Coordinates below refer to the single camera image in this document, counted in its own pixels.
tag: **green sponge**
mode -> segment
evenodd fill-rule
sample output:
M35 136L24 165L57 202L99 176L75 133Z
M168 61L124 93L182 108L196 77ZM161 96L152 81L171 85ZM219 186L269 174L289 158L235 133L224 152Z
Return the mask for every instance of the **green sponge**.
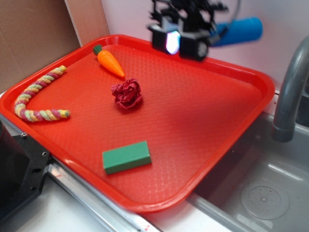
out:
M120 147L103 152L103 167L106 174L139 167L151 163L147 142Z

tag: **sink basin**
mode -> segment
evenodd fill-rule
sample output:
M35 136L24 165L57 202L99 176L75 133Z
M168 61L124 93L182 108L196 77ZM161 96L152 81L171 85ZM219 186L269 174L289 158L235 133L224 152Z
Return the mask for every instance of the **sink basin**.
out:
M231 231L308 231L309 131L279 143L272 120L261 114L189 198Z

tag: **blue cylinder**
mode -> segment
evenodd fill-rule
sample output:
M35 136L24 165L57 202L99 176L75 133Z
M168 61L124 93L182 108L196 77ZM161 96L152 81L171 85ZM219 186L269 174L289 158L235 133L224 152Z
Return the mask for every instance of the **blue cylinder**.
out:
M226 29L229 23L217 24L218 34ZM263 25L257 17L237 19L232 22L228 31L222 38L214 42L211 46L225 46L229 44L239 44L258 40L263 33Z

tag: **orange plastic tray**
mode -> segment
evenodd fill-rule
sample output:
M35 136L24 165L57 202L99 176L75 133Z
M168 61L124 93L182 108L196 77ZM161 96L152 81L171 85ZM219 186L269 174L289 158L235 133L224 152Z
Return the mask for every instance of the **orange plastic tray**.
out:
M143 101L114 103L111 85L124 82L99 65L94 45L110 50ZM60 65L67 71L27 109L68 109L70 119L25 122L14 114L18 95ZM149 42L114 35L97 39L10 88L0 112L99 191L135 212L159 211L185 199L263 111L274 86L263 73L207 58L180 59ZM152 164L106 175L102 152L147 141Z

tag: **white wall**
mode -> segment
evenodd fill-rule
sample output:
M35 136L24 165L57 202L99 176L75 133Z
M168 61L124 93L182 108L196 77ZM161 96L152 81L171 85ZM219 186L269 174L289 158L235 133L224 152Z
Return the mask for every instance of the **white wall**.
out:
M231 11L236 0L222 0ZM110 34L150 40L146 25L153 23L151 0L102 0ZM209 56L249 67L269 75L280 89L299 43L309 35L309 0L243 0L238 18L257 16L263 23L262 38L254 43L211 48ZM218 22L228 19L220 16Z

